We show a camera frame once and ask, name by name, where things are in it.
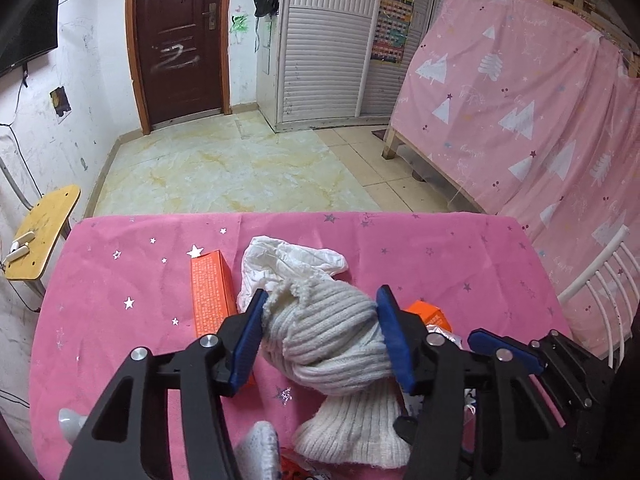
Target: chair leg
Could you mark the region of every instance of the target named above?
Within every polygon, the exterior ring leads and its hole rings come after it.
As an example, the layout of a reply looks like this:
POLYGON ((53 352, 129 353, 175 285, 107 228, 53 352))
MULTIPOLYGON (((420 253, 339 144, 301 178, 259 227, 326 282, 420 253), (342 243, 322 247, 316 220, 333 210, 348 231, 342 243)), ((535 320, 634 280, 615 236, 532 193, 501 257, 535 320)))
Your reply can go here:
POLYGON ((65 240, 71 234, 71 225, 69 224, 69 218, 67 218, 65 220, 65 223, 62 224, 62 229, 60 230, 60 234, 65 240))
POLYGON ((394 158, 398 146, 400 146, 400 139, 396 136, 396 130, 389 126, 385 134, 385 147, 382 149, 382 158, 386 158, 386 160, 394 158))
POLYGON ((24 284, 26 286, 28 286, 35 294, 37 294, 42 299, 44 299, 44 295, 45 295, 47 289, 44 288, 44 285, 42 284, 42 280, 40 280, 40 279, 37 279, 37 280, 24 280, 24 284))

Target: black tv screen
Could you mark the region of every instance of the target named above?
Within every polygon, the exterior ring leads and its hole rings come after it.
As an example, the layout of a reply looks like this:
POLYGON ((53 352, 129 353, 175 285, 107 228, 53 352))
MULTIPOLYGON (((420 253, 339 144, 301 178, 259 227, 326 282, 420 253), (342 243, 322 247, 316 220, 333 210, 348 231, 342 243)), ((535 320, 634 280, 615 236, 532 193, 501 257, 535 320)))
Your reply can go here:
POLYGON ((36 0, 0 56, 0 76, 58 46, 58 0, 36 0))

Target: wardrobe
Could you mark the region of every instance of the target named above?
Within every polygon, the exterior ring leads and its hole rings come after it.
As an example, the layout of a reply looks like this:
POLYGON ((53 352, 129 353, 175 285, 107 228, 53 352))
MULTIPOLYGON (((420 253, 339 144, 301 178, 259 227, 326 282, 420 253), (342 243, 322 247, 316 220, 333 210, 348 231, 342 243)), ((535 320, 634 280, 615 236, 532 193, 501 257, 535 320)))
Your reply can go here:
POLYGON ((413 3, 399 64, 371 59, 381 0, 280 0, 258 22, 257 101, 276 131, 383 124, 439 0, 413 3))

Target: poster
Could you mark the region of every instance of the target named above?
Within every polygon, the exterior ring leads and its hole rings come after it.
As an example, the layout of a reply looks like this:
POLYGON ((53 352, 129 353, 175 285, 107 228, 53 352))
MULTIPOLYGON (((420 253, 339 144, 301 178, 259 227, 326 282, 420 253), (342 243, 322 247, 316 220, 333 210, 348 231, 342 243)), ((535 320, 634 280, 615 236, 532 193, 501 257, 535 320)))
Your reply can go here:
POLYGON ((413 0, 380 0, 371 59, 401 64, 414 13, 413 0))

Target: brown door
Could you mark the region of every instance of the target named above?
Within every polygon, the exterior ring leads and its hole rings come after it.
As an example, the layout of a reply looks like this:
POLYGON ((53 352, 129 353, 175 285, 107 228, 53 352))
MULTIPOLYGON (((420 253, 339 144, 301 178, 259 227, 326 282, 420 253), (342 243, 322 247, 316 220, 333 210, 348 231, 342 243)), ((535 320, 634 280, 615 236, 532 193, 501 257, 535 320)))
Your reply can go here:
POLYGON ((220 0, 136 0, 151 124, 222 108, 220 0))

